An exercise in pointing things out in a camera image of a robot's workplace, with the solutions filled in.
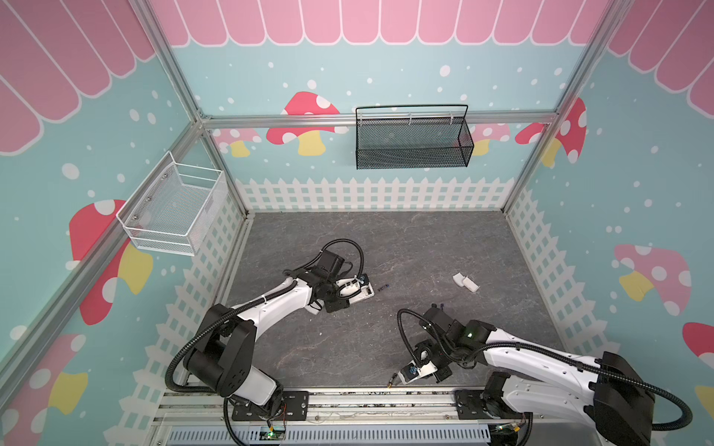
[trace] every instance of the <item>wire basket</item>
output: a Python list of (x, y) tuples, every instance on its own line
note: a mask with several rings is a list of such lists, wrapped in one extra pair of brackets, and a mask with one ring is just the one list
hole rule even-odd
[(357, 107), (357, 169), (466, 167), (467, 105)]
[(166, 152), (116, 217), (138, 249), (195, 255), (227, 196), (223, 171)]

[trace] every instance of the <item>fence illustration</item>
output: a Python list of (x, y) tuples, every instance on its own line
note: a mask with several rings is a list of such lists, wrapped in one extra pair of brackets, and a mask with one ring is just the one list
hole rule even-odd
[(134, 393), (119, 400), (124, 413), (116, 426), (104, 432), (104, 438), (110, 446), (144, 443), (161, 397), (166, 391), (166, 367), (179, 348), (196, 333), (203, 314), (212, 304), (214, 288), (228, 260), (231, 242), (238, 233), (240, 221), (236, 204), (229, 198), (208, 230), (201, 249), (191, 258), (191, 269), (183, 270), (186, 281), (176, 286), (176, 302), (166, 306), (169, 317), (166, 323), (156, 326), (158, 340), (156, 344), (146, 347), (146, 355), (149, 357), (146, 367), (134, 372)]
[(564, 347), (579, 355), (616, 353), (620, 345), (607, 340), (608, 323), (595, 319), (595, 302), (583, 296), (585, 283), (575, 281), (575, 266), (568, 266), (565, 251), (558, 250), (558, 237), (550, 236), (550, 223), (543, 222), (545, 213), (538, 212), (532, 192), (519, 195), (509, 216)]
[(367, 178), (358, 183), (352, 178), (345, 183), (337, 179), (320, 183), (308, 179), (305, 183), (279, 180), (263, 183), (236, 181), (238, 191), (248, 209), (253, 211), (409, 211), (412, 209), (445, 210), (476, 209), (494, 211), (503, 207), (513, 187), (513, 178), (502, 183), (499, 178), (487, 183), (485, 178), (472, 183), (470, 178), (458, 183), (456, 178), (445, 183), (441, 178), (430, 183), (426, 178), (416, 183), (412, 178), (400, 183), (384, 178), (373, 183)]

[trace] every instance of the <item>gray floor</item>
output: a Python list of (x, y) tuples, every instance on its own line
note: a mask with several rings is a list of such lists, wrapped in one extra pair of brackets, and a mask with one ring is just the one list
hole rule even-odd
[[(513, 335), (562, 349), (526, 262), (500, 212), (259, 213), (228, 303), (246, 302), (283, 281), (281, 271), (312, 259), (335, 238), (351, 238), (365, 253), (374, 288), (389, 288), (350, 308), (312, 315), (298, 310), (256, 342), (253, 364), (286, 387), (386, 385), (409, 361), (396, 312), (423, 313), (432, 303), (466, 324), (492, 323)], [(348, 244), (330, 248), (351, 260)], [(459, 288), (457, 272), (481, 287)], [(405, 316), (413, 344), (426, 337)], [(451, 366), (442, 385), (483, 385), (486, 366)], [(419, 385), (435, 384), (433, 378)]]

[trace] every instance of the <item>black wire basket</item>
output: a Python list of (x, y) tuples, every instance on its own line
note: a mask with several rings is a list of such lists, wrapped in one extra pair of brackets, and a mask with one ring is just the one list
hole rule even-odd
[(357, 107), (357, 169), (466, 167), (467, 105)]

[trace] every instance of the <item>white mesh basket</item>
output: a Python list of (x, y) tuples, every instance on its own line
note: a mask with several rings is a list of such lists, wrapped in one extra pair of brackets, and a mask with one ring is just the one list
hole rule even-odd
[(166, 152), (116, 217), (138, 249), (195, 255), (227, 196), (223, 171)]

